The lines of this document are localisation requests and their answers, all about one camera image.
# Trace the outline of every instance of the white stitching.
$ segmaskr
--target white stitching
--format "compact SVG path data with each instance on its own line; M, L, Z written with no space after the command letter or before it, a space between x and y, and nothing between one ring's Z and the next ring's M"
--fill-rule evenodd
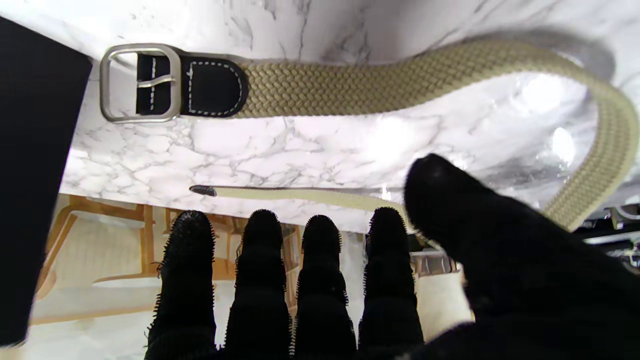
M209 112L207 111L202 111L202 110L194 110L191 108L191 80L193 79L193 65L217 65L217 66L224 66L227 69L231 70L231 72L234 73L234 75L236 76L236 79L238 80L238 87L240 88L240 94L238 96L238 101L236 101L236 104L234 105L233 108L224 111L224 112L219 112L216 113L216 115L226 115L228 113L230 113L231 111L234 111L238 105L240 105L240 100L242 100L242 81L240 81L240 75L238 75L238 73L234 70L234 68L230 67L227 64L222 64L222 63L209 63L208 61L205 62L204 64L202 63L202 61L192 61L191 64L189 64L189 112L190 113L203 113L204 115L208 115Z
M195 64L195 61L192 61L191 64L189 64L189 112L190 113L195 113L195 111L193 111L191 109L191 78L193 78L193 64Z
M156 78L156 58L153 59L153 65L151 66L151 80ZM154 92L156 92L156 87L151 86L151 108L149 110L154 109Z

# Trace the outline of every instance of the black leather belt end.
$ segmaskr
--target black leather belt end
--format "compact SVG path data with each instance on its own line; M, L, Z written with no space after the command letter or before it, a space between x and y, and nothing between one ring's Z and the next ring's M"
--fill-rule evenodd
M201 56L180 56L180 113L201 117L230 117L239 112L249 93L244 71L234 62ZM138 82L170 73L166 56L138 54ZM138 88L136 113L161 115L171 105L170 82Z

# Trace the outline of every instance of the black object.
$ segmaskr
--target black object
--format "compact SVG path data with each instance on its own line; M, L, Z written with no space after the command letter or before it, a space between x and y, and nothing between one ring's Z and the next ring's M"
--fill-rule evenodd
M180 55L183 115L229 117L239 112L248 95L246 75L234 62L225 59ZM138 54L138 81L168 75L166 56ZM171 105L171 83L138 88L136 113L161 115Z
M24 340L91 71L85 55L0 17L0 346Z

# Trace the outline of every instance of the black panel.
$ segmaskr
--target black panel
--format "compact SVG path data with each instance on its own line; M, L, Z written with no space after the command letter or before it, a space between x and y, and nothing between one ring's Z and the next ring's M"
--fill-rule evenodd
M85 55L0 17L0 346L26 334L90 71Z

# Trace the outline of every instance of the gray marble veining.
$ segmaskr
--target gray marble veining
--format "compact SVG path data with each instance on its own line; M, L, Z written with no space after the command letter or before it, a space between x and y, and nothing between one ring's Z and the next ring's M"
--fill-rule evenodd
M94 58L130 42L323 63L388 63L478 37L534 42L609 79L640 105L640 3L604 0L71 0L0 5L13 19ZM114 71L115 111L134 75ZM247 216L271 208L304 224L325 213L364 231L370 214L302 200L202 197L192 184L343 188L401 201L411 162L437 152L492 188L544 206L584 159L596 126L586 89L544 74L491 79L393 113L112 125L92 74L61 191ZM609 199L639 193L640 161Z

